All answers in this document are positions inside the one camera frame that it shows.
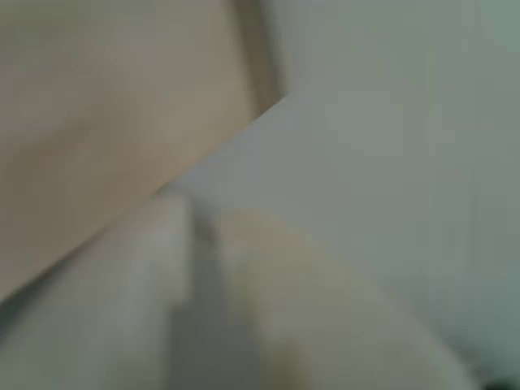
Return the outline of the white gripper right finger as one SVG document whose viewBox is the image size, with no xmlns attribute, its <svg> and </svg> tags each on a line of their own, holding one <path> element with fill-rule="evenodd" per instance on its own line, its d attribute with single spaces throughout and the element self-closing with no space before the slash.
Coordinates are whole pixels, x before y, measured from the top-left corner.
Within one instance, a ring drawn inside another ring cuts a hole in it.
<svg viewBox="0 0 520 390">
<path fill-rule="evenodd" d="M 218 235 L 229 296 L 276 388 L 477 388 L 438 336 L 296 227 L 229 210 Z"/>
</svg>

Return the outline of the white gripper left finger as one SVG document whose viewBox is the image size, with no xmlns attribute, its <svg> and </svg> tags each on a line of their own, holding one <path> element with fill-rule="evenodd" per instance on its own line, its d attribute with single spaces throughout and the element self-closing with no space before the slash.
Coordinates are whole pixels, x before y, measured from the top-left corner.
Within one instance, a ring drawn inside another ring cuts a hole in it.
<svg viewBox="0 0 520 390">
<path fill-rule="evenodd" d="M 4 389 L 161 389 L 191 206 L 159 194 L 1 306 Z"/>
</svg>

